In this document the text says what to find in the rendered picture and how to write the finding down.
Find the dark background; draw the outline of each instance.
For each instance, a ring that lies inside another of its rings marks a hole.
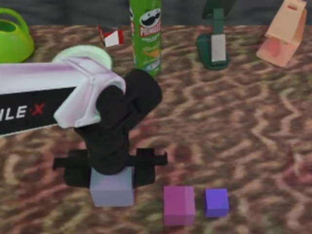
[[[201,11],[206,0],[163,0],[163,24],[205,25]],[[283,0],[237,0],[226,24],[269,25]],[[308,1],[307,24],[312,24]],[[28,24],[129,25],[128,0],[0,0],[0,7],[16,10]]]

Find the orange plastic object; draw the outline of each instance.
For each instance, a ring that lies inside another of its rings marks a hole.
[[[279,67],[288,64],[302,41],[306,5],[303,0],[284,0],[256,53],[258,58]]]

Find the green handle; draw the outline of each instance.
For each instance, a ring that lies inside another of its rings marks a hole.
[[[19,13],[17,13],[16,11],[13,11],[11,9],[8,9],[8,8],[1,8],[0,7],[0,14],[6,14],[6,15],[13,16],[17,20],[17,22],[19,23],[21,30],[24,33],[29,34],[28,26],[27,26],[26,22],[23,20],[22,16],[20,16]]]

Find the table surface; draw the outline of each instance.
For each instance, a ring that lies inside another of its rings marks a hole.
[[[120,75],[133,64],[130,30],[108,48]],[[6,234],[275,234],[311,233],[312,28],[287,68],[258,60],[265,27],[226,28],[230,66],[203,69],[195,38],[205,27],[164,27],[163,102],[130,134],[138,147],[166,150],[154,185],[136,190],[130,208],[94,208],[89,192],[68,188],[53,157],[83,147],[59,127],[0,140],[0,233]],[[51,61],[77,44],[101,46],[95,27],[34,26],[32,62]],[[294,154],[289,154],[292,145]],[[193,185],[195,225],[162,227],[164,185]],[[203,189],[227,188],[226,218],[206,219]]]

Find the pringles can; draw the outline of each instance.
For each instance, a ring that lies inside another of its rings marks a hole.
[[[134,68],[155,77],[161,64],[161,0],[129,0]]]

